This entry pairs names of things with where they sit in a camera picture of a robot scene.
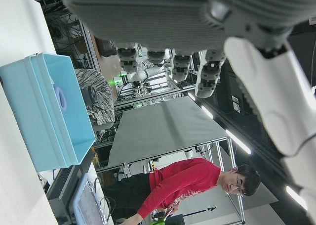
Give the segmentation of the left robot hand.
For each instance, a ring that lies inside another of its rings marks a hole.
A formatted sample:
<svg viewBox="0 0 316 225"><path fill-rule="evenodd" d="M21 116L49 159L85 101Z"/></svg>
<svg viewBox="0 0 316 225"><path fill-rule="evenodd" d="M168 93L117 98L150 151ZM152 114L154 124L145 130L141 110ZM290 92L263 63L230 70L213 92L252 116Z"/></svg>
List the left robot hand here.
<svg viewBox="0 0 316 225"><path fill-rule="evenodd" d="M223 51L315 215L316 98L287 38L315 14L316 0L62 1L116 46Z"/></svg>

